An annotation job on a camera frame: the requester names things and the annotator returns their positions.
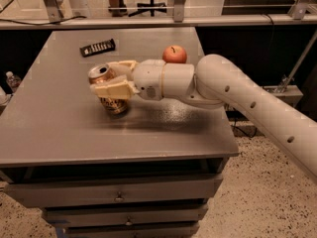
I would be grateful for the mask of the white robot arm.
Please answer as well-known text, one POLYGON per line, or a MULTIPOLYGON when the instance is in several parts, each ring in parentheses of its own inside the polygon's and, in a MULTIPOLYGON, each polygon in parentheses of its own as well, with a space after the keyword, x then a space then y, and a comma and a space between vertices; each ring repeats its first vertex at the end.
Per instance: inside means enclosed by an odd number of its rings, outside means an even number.
POLYGON ((162 59, 111 61, 91 68, 88 78, 91 91, 100 98, 171 98, 205 109, 228 104, 317 180, 316 122, 255 84, 222 56, 208 55, 196 65, 162 59))

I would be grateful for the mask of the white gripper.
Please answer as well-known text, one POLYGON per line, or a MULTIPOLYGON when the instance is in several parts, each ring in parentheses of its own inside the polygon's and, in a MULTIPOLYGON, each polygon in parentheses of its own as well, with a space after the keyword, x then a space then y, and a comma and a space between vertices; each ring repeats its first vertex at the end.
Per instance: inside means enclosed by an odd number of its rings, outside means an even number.
POLYGON ((139 93, 145 100, 162 100, 162 59, 147 59, 139 64, 135 60, 110 61, 107 65, 118 77, 91 84, 91 91, 98 97, 127 100, 139 93))

